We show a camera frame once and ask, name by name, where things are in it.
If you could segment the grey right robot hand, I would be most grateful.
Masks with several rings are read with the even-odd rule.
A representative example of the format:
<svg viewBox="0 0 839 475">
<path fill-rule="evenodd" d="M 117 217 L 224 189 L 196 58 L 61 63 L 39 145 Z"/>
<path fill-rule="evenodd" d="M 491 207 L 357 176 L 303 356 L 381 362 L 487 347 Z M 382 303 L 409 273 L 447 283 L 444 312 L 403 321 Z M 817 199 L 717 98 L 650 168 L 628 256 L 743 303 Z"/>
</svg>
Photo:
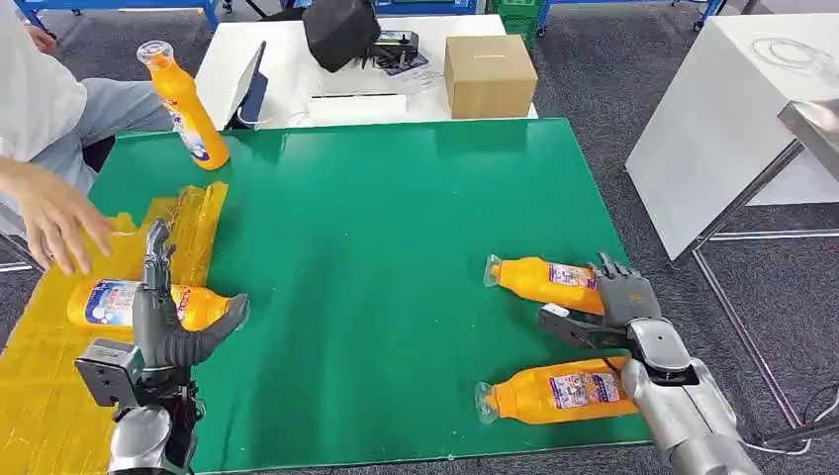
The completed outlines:
<svg viewBox="0 0 839 475">
<path fill-rule="evenodd" d="M 636 319 L 661 320 L 661 307 L 649 280 L 636 269 L 612 261 L 599 252 L 600 264 L 591 263 L 604 307 L 606 326 L 619 329 Z"/>
</svg>

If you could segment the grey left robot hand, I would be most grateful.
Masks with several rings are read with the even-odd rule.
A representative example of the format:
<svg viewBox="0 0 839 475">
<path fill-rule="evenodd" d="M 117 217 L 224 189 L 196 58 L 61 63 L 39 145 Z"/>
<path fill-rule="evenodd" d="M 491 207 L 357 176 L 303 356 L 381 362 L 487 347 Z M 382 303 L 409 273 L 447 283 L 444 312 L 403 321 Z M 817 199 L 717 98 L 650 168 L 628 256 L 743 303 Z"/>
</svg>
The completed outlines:
<svg viewBox="0 0 839 475">
<path fill-rule="evenodd" d="M 207 360 L 215 349 L 242 327 L 249 315 L 249 298 L 238 294 L 226 304 L 219 319 L 198 331 L 185 329 L 171 294 L 169 227 L 161 218 L 145 238 L 142 281 L 133 300 L 134 343 L 147 371 L 190 368 Z"/>
</svg>

